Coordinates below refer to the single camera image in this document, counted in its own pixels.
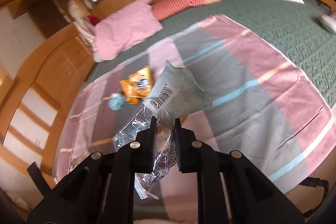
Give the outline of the blue face mask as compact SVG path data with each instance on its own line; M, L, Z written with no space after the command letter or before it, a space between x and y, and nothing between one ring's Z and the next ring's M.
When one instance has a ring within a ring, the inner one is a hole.
M112 93L108 99L108 107L110 110L121 110L126 104L125 96L122 93Z

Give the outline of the clear plastic barcode wrapper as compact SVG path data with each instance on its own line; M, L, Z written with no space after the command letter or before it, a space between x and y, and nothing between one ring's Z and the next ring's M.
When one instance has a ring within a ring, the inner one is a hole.
M173 127L177 118L205 110L213 105L210 94L196 82L186 68L174 67L166 61L164 70L148 97L113 137L116 149L135 141L138 132L150 127L151 117L157 118L154 167L150 174L137 173L134 188L140 199L155 198L153 186L163 179L176 162Z

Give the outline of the orange snack bag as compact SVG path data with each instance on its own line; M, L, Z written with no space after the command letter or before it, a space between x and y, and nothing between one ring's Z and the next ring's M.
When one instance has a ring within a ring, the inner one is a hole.
M144 100L149 95L153 84L151 70L148 66L129 75L127 79L120 81L126 102L133 105L137 104L140 100Z

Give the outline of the pink grey striped sheet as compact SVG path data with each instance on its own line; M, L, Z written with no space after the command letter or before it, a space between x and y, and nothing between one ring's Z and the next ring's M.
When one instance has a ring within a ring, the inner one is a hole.
M128 143L118 132L137 110L109 108L120 81L143 67L155 80L165 62L185 67L213 98L187 127L221 152L241 151L282 192L313 173L335 147L335 119L321 93L275 47L224 15L171 35L90 83L75 101L56 165L61 180L90 152Z

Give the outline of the green patterned mattress cover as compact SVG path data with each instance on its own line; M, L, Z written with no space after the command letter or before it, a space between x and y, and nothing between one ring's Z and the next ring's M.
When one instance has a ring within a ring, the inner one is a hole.
M279 0L224 0L187 9L164 20L163 30L151 38L119 54L112 61L96 64L87 81L91 83L167 36L211 15L224 14L284 53L306 73L329 106L334 107L335 35L328 32L319 20L329 9L317 0L303 1L299 4Z

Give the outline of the pink pillow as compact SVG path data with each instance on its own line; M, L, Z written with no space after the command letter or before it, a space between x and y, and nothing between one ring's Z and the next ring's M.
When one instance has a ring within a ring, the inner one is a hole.
M107 16L95 26L95 46L102 61L138 45L163 29L154 16L151 0L136 0Z

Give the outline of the white handheld mite vacuum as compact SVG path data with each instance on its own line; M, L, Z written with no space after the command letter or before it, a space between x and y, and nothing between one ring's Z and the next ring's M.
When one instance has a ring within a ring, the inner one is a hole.
M319 17L321 24L333 35L336 35L336 12Z

